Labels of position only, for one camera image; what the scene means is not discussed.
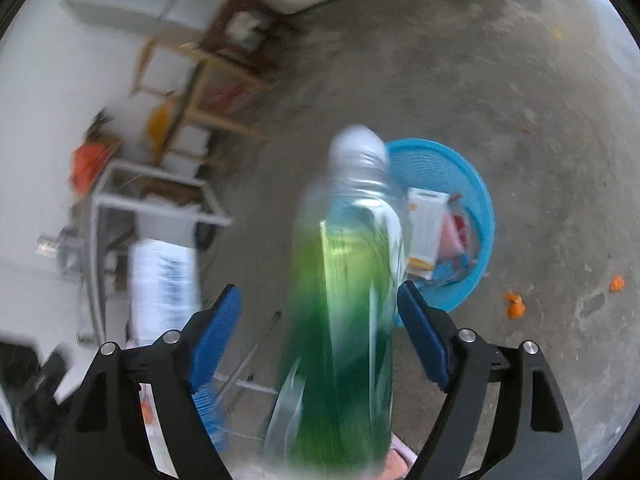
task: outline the bottle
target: bottle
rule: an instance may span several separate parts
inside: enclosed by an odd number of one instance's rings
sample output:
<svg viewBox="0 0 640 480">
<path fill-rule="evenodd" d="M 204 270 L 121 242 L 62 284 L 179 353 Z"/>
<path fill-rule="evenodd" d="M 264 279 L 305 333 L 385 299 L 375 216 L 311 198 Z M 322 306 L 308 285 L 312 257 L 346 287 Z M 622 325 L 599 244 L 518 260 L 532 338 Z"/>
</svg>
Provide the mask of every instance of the bottle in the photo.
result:
<svg viewBox="0 0 640 480">
<path fill-rule="evenodd" d="M 292 324 L 265 442 L 289 465 L 351 478 L 384 465 L 396 293 L 408 259 L 408 206 L 388 168 L 382 140 L 350 126 L 332 142 L 328 177 L 303 201 Z"/>
</svg>

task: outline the metal bolt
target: metal bolt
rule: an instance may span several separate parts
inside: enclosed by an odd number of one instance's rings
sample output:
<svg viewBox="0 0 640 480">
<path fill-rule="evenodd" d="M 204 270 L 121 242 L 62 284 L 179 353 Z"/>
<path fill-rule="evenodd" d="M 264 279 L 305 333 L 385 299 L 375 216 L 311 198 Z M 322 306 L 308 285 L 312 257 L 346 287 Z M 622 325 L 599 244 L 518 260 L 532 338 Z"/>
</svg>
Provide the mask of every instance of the metal bolt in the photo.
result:
<svg viewBox="0 0 640 480">
<path fill-rule="evenodd" d="M 533 355 L 538 353 L 538 345 L 536 345 L 533 341 L 525 341 L 522 344 L 522 347 L 527 354 Z"/>
<path fill-rule="evenodd" d="M 116 351 L 116 343 L 108 342 L 100 347 L 102 355 L 111 355 Z"/>
<path fill-rule="evenodd" d="M 162 336 L 162 341 L 165 343 L 172 345 L 177 343 L 180 339 L 180 332 L 177 330 L 169 330 L 169 332 L 165 332 Z"/>
<path fill-rule="evenodd" d="M 469 328 L 463 328 L 460 332 L 458 332 L 458 337 L 465 343 L 472 343 L 476 340 L 476 333 Z"/>
</svg>

